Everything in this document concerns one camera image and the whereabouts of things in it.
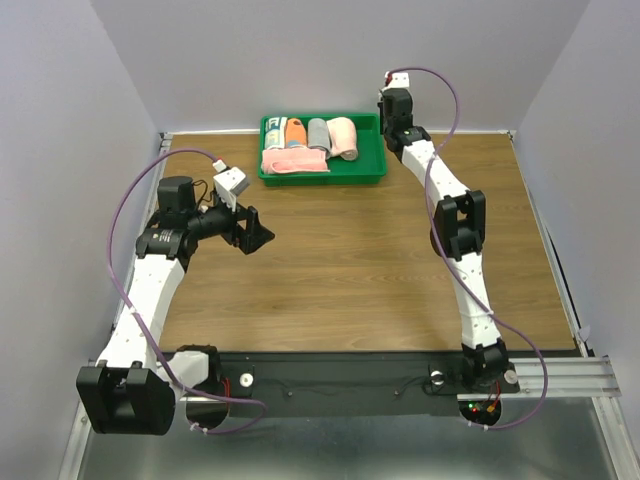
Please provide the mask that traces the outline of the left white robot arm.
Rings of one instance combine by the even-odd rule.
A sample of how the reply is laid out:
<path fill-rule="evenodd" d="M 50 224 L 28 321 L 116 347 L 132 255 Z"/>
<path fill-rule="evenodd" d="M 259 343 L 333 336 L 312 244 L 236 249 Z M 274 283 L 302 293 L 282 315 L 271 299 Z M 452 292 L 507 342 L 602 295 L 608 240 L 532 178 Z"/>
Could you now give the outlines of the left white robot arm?
<path fill-rule="evenodd" d="M 224 407 L 236 403 L 220 355 L 210 345 L 180 347 L 166 357 L 158 342 L 174 294 L 200 241 L 221 237 L 248 255 L 274 239 L 254 207 L 239 204 L 248 187 L 237 167 L 213 178 L 212 204 L 200 204 L 195 181 L 162 179 L 157 209 L 135 243 L 133 278 L 124 308 L 96 363 L 80 369 L 76 388 L 99 434 L 164 435 L 184 396 L 202 396 Z"/>

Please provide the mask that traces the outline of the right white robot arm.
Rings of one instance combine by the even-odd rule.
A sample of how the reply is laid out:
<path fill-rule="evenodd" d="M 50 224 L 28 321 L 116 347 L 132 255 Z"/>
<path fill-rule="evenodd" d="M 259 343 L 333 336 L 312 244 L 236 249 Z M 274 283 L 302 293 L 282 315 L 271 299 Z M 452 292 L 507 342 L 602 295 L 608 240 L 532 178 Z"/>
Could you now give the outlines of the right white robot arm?
<path fill-rule="evenodd" d="M 426 130 L 413 124 L 408 89 L 383 88 L 378 106 L 387 147 L 425 189 L 431 243 L 452 277 L 462 327 L 461 381 L 472 390 L 482 390 L 509 368 L 506 344 L 492 318 L 483 273 L 486 197 L 459 181 L 440 158 Z"/>

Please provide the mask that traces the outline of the white green rolled towel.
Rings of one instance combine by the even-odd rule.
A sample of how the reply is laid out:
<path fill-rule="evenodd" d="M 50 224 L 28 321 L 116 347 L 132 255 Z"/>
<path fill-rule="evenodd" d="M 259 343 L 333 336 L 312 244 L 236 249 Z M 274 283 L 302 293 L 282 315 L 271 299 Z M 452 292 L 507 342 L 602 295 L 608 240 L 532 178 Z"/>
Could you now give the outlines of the white green rolled towel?
<path fill-rule="evenodd" d="M 286 125 L 284 116 L 268 117 L 264 122 L 264 150 L 284 149 L 286 146 Z"/>

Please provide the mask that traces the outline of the green plastic tray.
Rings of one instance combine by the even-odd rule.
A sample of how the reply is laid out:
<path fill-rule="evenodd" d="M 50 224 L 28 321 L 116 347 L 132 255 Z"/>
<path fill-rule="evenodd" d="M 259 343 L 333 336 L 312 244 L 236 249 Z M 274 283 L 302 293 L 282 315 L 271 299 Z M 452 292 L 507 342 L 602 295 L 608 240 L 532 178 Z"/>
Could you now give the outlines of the green plastic tray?
<path fill-rule="evenodd" d="M 330 120 L 346 117 L 354 122 L 358 157 L 354 161 L 329 159 L 326 173 L 267 174 L 262 171 L 262 154 L 258 154 L 257 175 L 267 187 L 292 186 L 354 186 L 377 184 L 387 173 L 385 147 L 380 135 L 380 120 L 376 113 L 330 112 L 294 114 L 305 127 L 312 118 Z"/>

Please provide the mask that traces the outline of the pink towel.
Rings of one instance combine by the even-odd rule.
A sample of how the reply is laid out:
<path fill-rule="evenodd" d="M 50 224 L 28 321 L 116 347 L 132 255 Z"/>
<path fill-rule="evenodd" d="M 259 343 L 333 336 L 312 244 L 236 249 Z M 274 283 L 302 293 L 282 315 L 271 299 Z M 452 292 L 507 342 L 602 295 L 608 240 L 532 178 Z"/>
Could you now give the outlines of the pink towel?
<path fill-rule="evenodd" d="M 331 147 L 330 157 L 345 161 L 358 158 L 357 130 L 354 122 L 347 117 L 336 117 L 326 122 Z"/>
<path fill-rule="evenodd" d="M 261 171 L 284 175 L 329 172 L 323 150 L 311 148 L 270 149 L 262 152 Z"/>

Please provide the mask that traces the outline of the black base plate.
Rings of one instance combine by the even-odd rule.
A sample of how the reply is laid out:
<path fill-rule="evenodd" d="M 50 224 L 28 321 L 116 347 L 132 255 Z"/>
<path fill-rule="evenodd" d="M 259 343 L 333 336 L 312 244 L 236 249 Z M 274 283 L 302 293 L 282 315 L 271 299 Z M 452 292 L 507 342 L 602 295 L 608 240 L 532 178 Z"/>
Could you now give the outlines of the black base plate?
<path fill-rule="evenodd" d="M 221 377 L 203 390 L 260 400 L 270 418 L 429 415 L 461 417 L 505 381 L 467 386 L 456 352 L 224 353 Z"/>

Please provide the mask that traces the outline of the pink rolled towel in tray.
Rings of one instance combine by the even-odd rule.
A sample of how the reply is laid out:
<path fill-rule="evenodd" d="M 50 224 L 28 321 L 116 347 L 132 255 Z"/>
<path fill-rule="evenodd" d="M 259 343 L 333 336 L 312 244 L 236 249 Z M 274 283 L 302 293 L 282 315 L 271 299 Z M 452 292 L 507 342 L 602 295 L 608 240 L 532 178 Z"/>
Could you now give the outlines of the pink rolled towel in tray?
<path fill-rule="evenodd" d="M 284 175 L 329 172 L 323 150 L 311 148 L 270 149 L 262 152 L 261 171 Z"/>

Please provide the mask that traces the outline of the aluminium frame rail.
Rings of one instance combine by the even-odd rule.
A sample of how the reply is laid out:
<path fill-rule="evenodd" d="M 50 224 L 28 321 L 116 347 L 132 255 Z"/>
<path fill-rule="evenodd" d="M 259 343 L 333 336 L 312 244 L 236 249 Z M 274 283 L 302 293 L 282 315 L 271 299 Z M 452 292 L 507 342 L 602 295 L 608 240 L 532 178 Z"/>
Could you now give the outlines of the aluminium frame rail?
<path fill-rule="evenodd" d="M 430 242 L 425 189 L 385 150 L 372 185 L 267 187 L 262 140 L 178 135 L 152 186 L 187 176 L 212 204 L 223 160 L 249 179 L 238 197 L 275 239 L 245 255 L 221 237 L 199 242 L 158 345 L 224 353 L 456 352 L 461 316 Z M 598 400 L 620 393 L 611 363 L 587 354 L 512 146 L 504 135 L 455 136 L 442 160 L 486 197 L 483 273 L 509 368 L 459 418 L 429 415 L 270 418 L 260 400 L 224 407 L 184 396 L 164 435 L 93 430 L 86 479 L 617 479 Z"/>

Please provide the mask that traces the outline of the grey rolled towel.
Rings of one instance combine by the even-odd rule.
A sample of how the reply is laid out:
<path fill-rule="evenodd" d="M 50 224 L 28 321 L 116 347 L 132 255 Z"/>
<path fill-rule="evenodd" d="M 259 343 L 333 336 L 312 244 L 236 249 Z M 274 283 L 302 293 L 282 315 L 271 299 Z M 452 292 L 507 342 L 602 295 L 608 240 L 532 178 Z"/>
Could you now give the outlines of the grey rolled towel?
<path fill-rule="evenodd" d="M 327 122 L 321 118 L 311 118 L 307 125 L 307 146 L 320 150 L 328 158 L 331 153 L 331 136 Z"/>

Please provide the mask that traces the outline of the orange rolled towel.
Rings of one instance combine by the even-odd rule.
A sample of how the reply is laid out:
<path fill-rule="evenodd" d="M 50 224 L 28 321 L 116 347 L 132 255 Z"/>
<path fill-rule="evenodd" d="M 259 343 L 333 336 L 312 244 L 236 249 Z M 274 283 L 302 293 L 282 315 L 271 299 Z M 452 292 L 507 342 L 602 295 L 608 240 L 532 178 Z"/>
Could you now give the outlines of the orange rolled towel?
<path fill-rule="evenodd" d="M 288 118 L 285 127 L 285 147 L 302 148 L 307 146 L 307 131 L 299 118 Z"/>

